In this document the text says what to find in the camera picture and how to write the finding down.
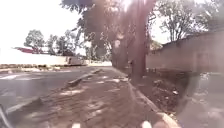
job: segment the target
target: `white wall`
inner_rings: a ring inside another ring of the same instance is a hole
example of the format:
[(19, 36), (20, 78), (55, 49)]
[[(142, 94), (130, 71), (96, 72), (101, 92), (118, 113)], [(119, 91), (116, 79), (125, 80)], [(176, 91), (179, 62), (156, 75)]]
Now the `white wall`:
[(83, 63), (84, 61), (76, 57), (29, 54), (15, 49), (0, 49), (0, 64), (81, 65)]

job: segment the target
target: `wall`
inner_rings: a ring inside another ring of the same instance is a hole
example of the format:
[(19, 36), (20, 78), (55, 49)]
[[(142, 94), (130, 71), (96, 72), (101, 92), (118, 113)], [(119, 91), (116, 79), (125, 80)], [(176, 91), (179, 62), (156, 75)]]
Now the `wall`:
[(146, 59), (147, 68), (167, 68), (197, 72), (224, 71), (224, 31), (165, 45)]
[(22, 53), (15, 49), (0, 50), (0, 64), (24, 65), (82, 65), (84, 61), (76, 57), (62, 57)]

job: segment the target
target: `asphalt road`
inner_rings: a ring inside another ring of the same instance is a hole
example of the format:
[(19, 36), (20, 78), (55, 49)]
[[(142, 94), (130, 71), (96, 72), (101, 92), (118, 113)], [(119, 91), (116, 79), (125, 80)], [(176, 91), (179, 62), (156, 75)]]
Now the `asphalt road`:
[(9, 108), (30, 98), (43, 96), (92, 70), (93, 67), (79, 67), (57, 72), (0, 74), (0, 104)]

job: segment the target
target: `dirt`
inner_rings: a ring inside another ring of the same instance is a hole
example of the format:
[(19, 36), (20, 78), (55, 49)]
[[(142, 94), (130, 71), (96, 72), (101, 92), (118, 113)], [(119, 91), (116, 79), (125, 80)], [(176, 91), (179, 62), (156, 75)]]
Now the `dirt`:
[(148, 70), (147, 75), (138, 82), (132, 81), (147, 98), (163, 112), (175, 117), (179, 104), (185, 95), (192, 72), (176, 70)]

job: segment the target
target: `brick paving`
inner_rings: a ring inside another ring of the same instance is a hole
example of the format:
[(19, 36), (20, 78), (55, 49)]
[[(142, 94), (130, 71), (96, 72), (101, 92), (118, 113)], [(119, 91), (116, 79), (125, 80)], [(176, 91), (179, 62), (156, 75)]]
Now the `brick paving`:
[(43, 107), (25, 115), (18, 128), (141, 128), (159, 116), (131, 91), (125, 79), (103, 70), (43, 97)]

